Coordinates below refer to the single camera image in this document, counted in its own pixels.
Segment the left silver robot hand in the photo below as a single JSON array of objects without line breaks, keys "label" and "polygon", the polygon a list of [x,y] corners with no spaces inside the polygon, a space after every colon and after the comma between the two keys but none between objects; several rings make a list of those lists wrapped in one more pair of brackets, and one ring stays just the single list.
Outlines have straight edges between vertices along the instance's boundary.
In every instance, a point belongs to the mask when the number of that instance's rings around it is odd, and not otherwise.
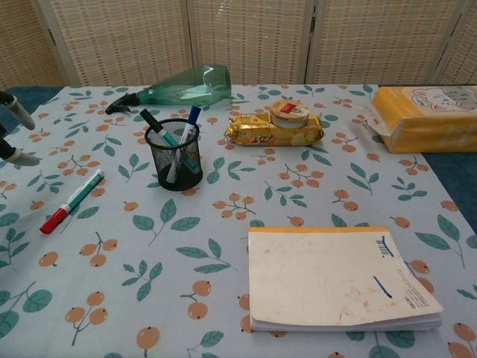
[{"label": "left silver robot hand", "polygon": [[[35,128],[34,120],[18,101],[16,96],[1,91],[1,104],[8,109],[10,114],[13,115],[23,127],[30,131]],[[26,154],[20,149],[12,147],[3,139],[2,135],[1,158],[7,163],[12,163],[18,166],[37,166],[40,164],[40,158],[32,154]]]}]

